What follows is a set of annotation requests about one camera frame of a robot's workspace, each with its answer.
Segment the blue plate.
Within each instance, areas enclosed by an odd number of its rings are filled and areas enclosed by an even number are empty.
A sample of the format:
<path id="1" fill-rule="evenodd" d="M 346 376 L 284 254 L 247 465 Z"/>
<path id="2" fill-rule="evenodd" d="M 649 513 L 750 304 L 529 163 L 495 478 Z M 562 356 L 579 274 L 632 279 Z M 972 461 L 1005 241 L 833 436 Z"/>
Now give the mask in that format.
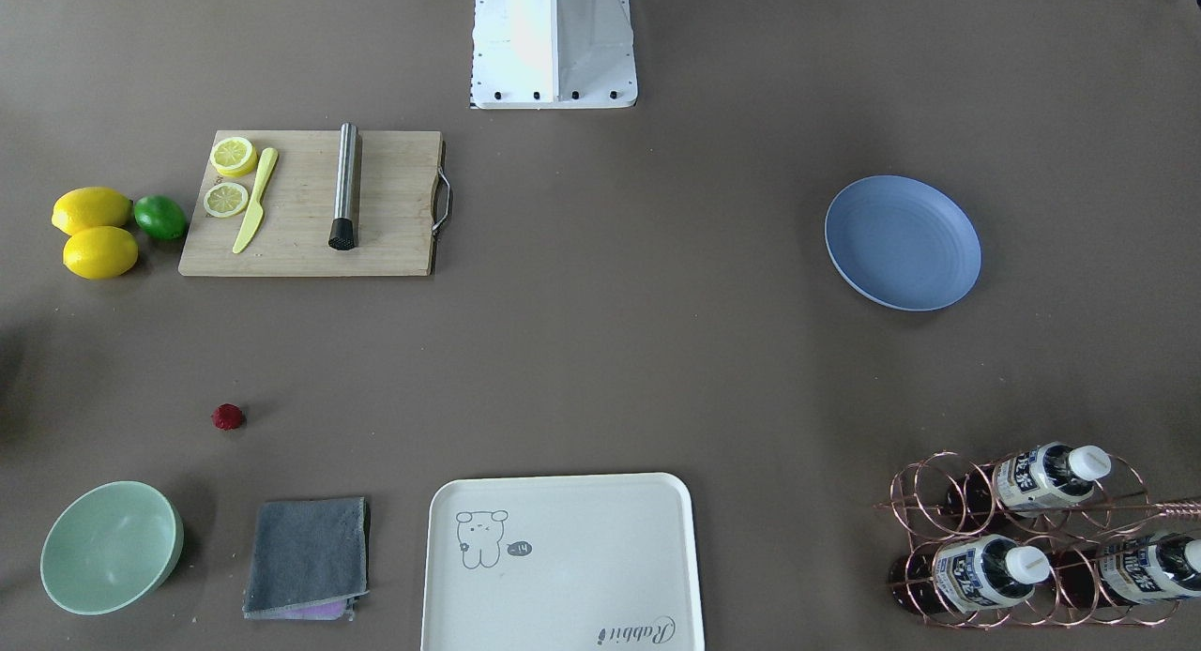
<path id="1" fill-rule="evenodd" d="M 942 190 L 892 174 L 841 189 L 824 219 L 829 259 L 859 295 L 926 312 L 974 289 L 982 247 L 970 217 Z"/>

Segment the red strawberry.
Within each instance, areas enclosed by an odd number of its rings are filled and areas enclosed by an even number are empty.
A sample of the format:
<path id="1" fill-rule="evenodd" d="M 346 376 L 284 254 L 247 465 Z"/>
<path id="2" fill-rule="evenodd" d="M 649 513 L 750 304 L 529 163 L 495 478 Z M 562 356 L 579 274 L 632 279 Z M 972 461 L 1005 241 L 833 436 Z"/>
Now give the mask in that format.
<path id="1" fill-rule="evenodd" d="M 237 406 L 237 404 L 220 404 L 210 416 L 211 424 L 221 431 L 232 431 L 240 429 L 245 422 L 246 417 L 244 411 Z"/>

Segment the cream rabbit tray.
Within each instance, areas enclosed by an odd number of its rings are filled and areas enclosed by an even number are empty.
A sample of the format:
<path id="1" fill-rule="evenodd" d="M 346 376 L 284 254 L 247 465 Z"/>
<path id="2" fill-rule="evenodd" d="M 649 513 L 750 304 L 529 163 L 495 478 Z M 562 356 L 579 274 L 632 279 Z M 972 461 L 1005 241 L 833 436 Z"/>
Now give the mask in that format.
<path id="1" fill-rule="evenodd" d="M 429 508 L 424 650 L 703 650 L 677 476 L 450 480 Z"/>

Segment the steel muddler black tip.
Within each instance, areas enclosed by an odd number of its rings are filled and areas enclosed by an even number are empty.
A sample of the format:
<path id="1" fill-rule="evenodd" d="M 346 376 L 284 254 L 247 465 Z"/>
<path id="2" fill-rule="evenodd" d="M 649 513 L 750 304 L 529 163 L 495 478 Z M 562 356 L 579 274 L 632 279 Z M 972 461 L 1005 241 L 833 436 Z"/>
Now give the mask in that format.
<path id="1" fill-rule="evenodd" d="M 339 139 L 333 222 L 327 237 L 327 244 L 334 250 L 357 247 L 357 177 L 360 151 L 359 130 L 355 124 L 343 123 Z"/>

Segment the wooden cutting board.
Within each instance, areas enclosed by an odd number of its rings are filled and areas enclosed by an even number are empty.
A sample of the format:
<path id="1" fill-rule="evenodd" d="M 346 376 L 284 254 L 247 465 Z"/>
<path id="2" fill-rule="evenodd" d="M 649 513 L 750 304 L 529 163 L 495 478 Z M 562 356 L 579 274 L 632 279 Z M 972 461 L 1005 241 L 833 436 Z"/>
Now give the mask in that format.
<path id="1" fill-rule="evenodd" d="M 253 147 L 274 147 L 265 219 L 241 253 L 233 253 L 241 217 L 219 219 L 197 204 L 179 269 L 190 277 L 416 277 L 434 270 L 437 201 L 446 155 L 440 132 L 363 130 L 357 165 L 355 231 L 351 250 L 327 244 L 333 223 L 337 130 L 243 130 Z"/>

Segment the yellow plastic knife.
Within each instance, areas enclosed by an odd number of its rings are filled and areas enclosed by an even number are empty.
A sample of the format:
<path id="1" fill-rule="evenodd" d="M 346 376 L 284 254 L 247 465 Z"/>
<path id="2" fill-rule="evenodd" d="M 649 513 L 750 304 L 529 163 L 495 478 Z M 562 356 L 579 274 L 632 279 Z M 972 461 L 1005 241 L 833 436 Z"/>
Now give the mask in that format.
<path id="1" fill-rule="evenodd" d="M 265 189 L 269 185 L 270 177 L 273 177 L 277 159 L 279 153 L 274 147 L 267 147 L 259 155 L 256 174 L 253 174 L 253 186 L 249 195 L 243 223 L 239 232 L 237 232 L 235 244 L 232 246 L 232 253 L 244 252 L 250 241 L 253 240 L 253 235 L 258 232 L 262 220 L 265 219 L 263 197 L 265 197 Z"/>

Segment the grey folded cloth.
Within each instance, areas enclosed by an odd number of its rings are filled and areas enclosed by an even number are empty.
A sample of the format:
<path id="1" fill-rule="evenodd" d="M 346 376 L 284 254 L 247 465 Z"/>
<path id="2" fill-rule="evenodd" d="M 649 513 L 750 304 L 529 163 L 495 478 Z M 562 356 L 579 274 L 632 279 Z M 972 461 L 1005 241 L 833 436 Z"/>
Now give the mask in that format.
<path id="1" fill-rule="evenodd" d="M 369 527 L 364 496 L 261 504 L 253 526 L 244 617 L 355 619 L 357 601 L 369 591 Z"/>

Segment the lemon slice lower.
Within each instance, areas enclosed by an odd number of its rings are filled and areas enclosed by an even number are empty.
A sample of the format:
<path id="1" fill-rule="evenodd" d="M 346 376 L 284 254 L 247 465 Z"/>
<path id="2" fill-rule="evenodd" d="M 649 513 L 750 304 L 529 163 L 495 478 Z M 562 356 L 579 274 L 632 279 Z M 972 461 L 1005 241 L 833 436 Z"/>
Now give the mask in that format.
<path id="1" fill-rule="evenodd" d="M 243 213 L 249 201 L 247 189 L 241 184 L 225 181 L 208 189 L 202 204 L 210 217 L 227 219 Z"/>

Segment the lemon half upper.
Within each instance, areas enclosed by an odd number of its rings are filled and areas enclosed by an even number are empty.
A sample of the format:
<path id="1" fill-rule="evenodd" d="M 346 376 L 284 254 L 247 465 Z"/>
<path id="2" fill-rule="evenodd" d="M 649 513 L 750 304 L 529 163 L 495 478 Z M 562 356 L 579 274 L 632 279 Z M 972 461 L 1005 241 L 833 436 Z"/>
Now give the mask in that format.
<path id="1" fill-rule="evenodd" d="M 253 143 L 241 135 L 232 135 L 215 142 L 209 154 L 209 165 L 219 177 L 237 179 L 257 167 L 259 154 Z"/>

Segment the dark drink bottle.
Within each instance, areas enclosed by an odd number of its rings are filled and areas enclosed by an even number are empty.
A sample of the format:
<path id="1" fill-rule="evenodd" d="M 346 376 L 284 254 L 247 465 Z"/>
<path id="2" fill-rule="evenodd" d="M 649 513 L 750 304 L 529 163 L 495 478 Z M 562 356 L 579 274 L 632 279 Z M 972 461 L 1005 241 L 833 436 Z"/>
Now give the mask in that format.
<path id="1" fill-rule="evenodd" d="M 1051 577 L 1046 553 L 991 533 L 918 548 L 889 567 L 889 590 L 914 615 L 972 615 L 1016 607 Z"/>
<path id="2" fill-rule="evenodd" d="M 1066 603 L 1093 609 L 1185 601 L 1200 596 L 1200 540 L 1157 532 L 1054 559 Z"/>
<path id="3" fill-rule="evenodd" d="M 1036 446 L 952 480 L 944 496 L 945 513 L 963 510 L 969 522 L 982 524 L 1072 508 L 1089 500 L 1098 480 L 1112 470 L 1115 460 L 1095 444 Z"/>

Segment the green lime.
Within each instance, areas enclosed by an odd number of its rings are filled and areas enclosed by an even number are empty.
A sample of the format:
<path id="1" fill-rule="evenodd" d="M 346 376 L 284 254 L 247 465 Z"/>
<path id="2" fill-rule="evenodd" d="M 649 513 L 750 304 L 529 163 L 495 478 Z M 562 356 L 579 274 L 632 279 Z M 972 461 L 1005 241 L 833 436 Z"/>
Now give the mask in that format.
<path id="1" fill-rule="evenodd" d="M 189 231 L 189 216 L 167 195 L 145 195 L 132 204 L 132 216 L 151 239 L 172 241 Z"/>

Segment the dark drink bottle upper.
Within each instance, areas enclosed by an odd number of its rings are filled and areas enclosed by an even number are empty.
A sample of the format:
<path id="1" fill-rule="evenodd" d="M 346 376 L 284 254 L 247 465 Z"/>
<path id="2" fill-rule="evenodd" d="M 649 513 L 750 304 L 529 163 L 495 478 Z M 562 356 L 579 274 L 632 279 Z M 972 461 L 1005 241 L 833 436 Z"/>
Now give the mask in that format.
<path id="1" fill-rule="evenodd" d="M 1098 480 L 1112 470 L 1115 460 L 1095 444 L 1036 446 L 952 480 L 944 496 L 945 513 L 963 510 L 969 522 L 982 524 L 1072 508 L 1089 500 Z"/>

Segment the yellow lemon lower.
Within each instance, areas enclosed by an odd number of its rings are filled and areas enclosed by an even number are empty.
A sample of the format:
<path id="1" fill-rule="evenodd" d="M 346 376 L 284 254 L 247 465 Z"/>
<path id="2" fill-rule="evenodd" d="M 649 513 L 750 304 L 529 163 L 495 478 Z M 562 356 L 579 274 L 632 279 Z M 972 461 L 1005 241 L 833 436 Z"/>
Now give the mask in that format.
<path id="1" fill-rule="evenodd" d="M 121 276 L 138 261 L 139 249 L 132 233 L 112 225 L 98 225 L 68 237 L 62 263 L 74 275 L 88 280 Z"/>

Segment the yellow lemon upper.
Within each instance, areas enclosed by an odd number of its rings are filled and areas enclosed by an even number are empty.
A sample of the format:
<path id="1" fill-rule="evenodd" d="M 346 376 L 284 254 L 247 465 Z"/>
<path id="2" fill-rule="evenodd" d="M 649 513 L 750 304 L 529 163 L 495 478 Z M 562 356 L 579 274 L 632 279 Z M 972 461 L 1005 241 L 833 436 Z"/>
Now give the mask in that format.
<path id="1" fill-rule="evenodd" d="M 131 220 L 132 201 L 110 187 L 80 187 L 54 203 L 50 223 L 66 235 L 103 227 L 124 227 Z"/>

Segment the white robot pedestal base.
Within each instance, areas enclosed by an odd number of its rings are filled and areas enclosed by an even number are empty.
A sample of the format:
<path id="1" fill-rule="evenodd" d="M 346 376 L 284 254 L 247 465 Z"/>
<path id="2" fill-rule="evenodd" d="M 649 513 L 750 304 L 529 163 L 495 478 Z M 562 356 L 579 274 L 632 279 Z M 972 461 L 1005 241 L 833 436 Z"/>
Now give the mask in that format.
<path id="1" fill-rule="evenodd" d="M 637 104 L 631 0 L 476 0 L 472 41 L 473 109 Z"/>

